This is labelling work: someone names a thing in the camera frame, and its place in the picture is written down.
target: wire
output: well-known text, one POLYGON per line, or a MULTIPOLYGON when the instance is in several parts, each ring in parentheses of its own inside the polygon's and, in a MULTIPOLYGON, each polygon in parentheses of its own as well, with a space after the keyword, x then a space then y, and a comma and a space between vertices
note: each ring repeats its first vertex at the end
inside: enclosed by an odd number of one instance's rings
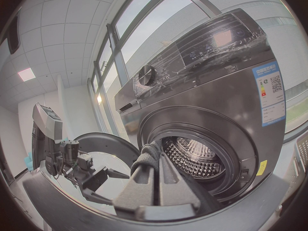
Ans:
POLYGON ((88 155, 88 153, 87 153, 87 152, 83 152, 83 151, 79 151, 79 152, 81 152, 82 154, 87 154, 87 155, 88 155))
POLYGON ((59 172, 57 178, 53 176, 54 179, 56 179, 56 180, 60 177, 60 175, 62 175, 62 170, 63 170, 63 166, 64 166, 64 161, 65 161, 65 154, 64 155, 62 154, 62 156, 63 156, 63 161, 62 161, 60 172, 59 172))

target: blue chair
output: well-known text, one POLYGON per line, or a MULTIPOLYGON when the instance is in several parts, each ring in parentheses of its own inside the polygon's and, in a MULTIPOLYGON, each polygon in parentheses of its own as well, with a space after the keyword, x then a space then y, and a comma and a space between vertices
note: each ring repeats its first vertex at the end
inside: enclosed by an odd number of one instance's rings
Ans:
POLYGON ((29 152, 28 154, 29 156, 25 157, 24 161, 26 163, 28 170, 32 171, 33 170, 32 152, 29 152))

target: rotary knob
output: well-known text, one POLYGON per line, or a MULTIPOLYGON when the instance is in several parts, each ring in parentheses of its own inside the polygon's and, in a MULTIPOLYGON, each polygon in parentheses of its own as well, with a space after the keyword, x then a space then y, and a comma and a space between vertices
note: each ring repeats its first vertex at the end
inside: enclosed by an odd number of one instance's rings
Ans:
POLYGON ((149 86, 155 79, 155 69, 150 65, 144 65, 139 72, 139 82, 143 86, 149 86))

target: gray cloth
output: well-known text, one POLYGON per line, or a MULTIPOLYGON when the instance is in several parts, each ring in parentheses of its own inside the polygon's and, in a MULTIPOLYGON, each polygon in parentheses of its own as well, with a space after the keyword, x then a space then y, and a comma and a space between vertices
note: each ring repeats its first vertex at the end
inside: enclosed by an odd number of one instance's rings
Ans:
POLYGON ((146 144, 141 150, 141 155, 131 167, 131 175, 139 165, 147 165, 154 168, 154 174, 159 174, 159 157, 161 154, 161 140, 153 141, 151 144, 146 144))
MULTIPOLYGON (((159 191, 158 188, 158 175, 159 175, 159 157, 161 154, 161 140, 153 141, 151 144, 146 144, 141 150, 141 155, 138 157, 136 162, 133 163, 131 167, 131 175, 138 168, 139 165, 148 165, 154 168, 154 174, 156 178, 156 187, 155 190, 159 191)), ((200 208, 198 214, 210 214, 214 211, 217 211, 223 208, 223 205, 218 202, 209 192, 204 189, 194 178, 193 176, 185 173, 179 167, 176 167, 184 181, 190 187, 190 189, 194 192, 194 194, 200 200, 200 208)))

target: ceiling light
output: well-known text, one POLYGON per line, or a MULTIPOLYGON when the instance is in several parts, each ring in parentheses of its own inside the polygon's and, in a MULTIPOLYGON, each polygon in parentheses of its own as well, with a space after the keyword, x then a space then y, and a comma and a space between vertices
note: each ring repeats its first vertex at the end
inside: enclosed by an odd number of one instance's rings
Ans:
POLYGON ((32 69, 30 67, 23 71, 18 72, 18 74, 22 78, 23 81, 27 81, 29 79, 35 78, 35 75, 32 72, 32 69))

